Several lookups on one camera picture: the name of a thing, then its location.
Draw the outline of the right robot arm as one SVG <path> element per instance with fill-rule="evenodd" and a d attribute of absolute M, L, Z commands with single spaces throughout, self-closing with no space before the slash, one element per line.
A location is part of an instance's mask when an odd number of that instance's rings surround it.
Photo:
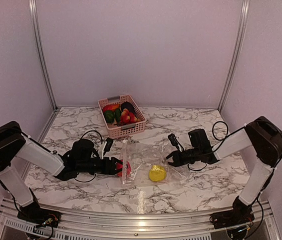
<path fill-rule="evenodd" d="M 195 162 L 212 165 L 242 150 L 254 150 L 256 162 L 252 173 L 225 217 L 231 223 L 239 224 L 267 188 L 282 160 L 282 130 L 266 117 L 260 116 L 238 130 L 226 134 L 215 145 L 211 145 L 206 131 L 202 128 L 190 131 L 188 136 L 192 146 L 190 149 L 185 149 L 173 133 L 168 135 L 171 145 L 176 148 L 166 156 L 169 165 L 181 167 Z"/>

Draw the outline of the green fake cucumber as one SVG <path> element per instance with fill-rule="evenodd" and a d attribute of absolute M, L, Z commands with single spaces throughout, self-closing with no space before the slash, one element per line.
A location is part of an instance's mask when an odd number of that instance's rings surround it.
<path fill-rule="evenodd" d="M 116 123 L 119 124 L 121 122 L 121 110 L 120 110 L 120 108 L 117 108 L 114 111 L 114 115 L 115 115 Z"/>

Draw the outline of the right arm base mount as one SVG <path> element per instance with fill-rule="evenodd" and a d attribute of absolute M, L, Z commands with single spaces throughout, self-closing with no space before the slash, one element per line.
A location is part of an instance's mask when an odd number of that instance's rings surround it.
<path fill-rule="evenodd" d="M 226 210 L 215 212 L 210 216 L 210 222 L 215 229 L 228 228 L 245 223 L 251 223 L 255 219 L 252 211 L 248 211 L 245 215 L 235 210 Z"/>

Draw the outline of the red orange fake mango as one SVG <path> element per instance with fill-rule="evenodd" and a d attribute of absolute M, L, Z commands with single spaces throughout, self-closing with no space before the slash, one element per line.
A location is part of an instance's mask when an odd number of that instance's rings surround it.
<path fill-rule="evenodd" d="M 106 106 L 104 106 L 102 108 L 102 112 L 103 113 L 106 112 L 106 111 L 114 112 L 116 109 L 119 109 L 119 108 L 120 108 L 120 104 L 119 103 L 117 103 L 117 104 L 108 104 L 108 105 L 106 105 Z"/>

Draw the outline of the green fake avocado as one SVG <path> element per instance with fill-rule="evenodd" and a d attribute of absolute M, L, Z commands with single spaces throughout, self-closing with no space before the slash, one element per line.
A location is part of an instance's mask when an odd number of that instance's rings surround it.
<path fill-rule="evenodd" d="M 107 124 L 112 124 L 115 121 L 115 113 L 111 110 L 106 110 L 104 113 L 104 118 Z"/>

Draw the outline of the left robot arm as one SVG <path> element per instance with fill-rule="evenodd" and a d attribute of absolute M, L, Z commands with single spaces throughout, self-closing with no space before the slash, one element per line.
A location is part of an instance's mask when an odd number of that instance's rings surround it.
<path fill-rule="evenodd" d="M 19 203 L 18 217 L 38 223 L 53 213 L 40 207 L 37 198 L 12 167 L 14 158 L 23 159 L 61 181 L 74 179 L 79 173 L 117 175 L 128 165 L 115 157 L 106 157 L 113 144 L 111 138 L 95 149 L 94 143 L 81 137 L 64 155 L 50 151 L 25 134 L 20 125 L 10 121 L 0 127 L 0 183 Z"/>

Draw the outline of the yellow fake bell pepper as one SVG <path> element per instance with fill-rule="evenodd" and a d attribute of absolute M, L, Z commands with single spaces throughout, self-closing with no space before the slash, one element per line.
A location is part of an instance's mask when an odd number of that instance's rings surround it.
<path fill-rule="evenodd" d="M 166 178 L 167 172 L 161 165 L 152 165 L 149 170 L 148 177 L 153 182 L 160 182 Z"/>

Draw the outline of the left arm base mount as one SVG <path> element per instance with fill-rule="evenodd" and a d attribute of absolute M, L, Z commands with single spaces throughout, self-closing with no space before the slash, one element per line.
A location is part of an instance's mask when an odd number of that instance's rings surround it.
<path fill-rule="evenodd" d="M 36 224 L 36 228 L 40 227 L 58 227 L 61 213 L 54 210 L 34 208 L 22 209 L 17 214 L 21 220 Z"/>

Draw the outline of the purple fake eggplant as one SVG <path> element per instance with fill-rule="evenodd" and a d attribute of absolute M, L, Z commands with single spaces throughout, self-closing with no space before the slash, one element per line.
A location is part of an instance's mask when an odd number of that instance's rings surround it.
<path fill-rule="evenodd" d="M 120 105 L 120 108 L 121 108 L 122 111 L 124 109 L 127 109 L 130 113 L 133 113 L 134 115 L 136 115 L 136 111 L 135 111 L 135 108 L 134 108 L 133 104 L 128 102 L 128 101 L 122 103 Z"/>

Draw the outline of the clear zip top bag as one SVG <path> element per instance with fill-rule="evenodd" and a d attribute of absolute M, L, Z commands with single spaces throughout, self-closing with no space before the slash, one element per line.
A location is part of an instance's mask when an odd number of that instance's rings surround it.
<path fill-rule="evenodd" d="M 165 157 L 172 149 L 168 146 L 154 147 L 140 142 L 124 140 L 121 149 L 121 159 L 125 168 L 121 177 L 122 185 L 149 187 L 169 183 L 179 183 L 189 177 L 186 167 L 173 167 L 168 165 Z M 159 182 L 149 179 L 148 173 L 152 165 L 163 166 L 167 172 L 166 178 Z"/>

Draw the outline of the red fake lychee bunch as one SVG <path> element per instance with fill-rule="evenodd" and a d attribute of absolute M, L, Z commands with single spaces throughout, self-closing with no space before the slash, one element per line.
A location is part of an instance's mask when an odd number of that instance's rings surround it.
<path fill-rule="evenodd" d="M 121 111 L 121 122 L 116 123 L 118 126 L 137 123 L 139 119 L 133 113 L 129 112 L 127 109 Z"/>

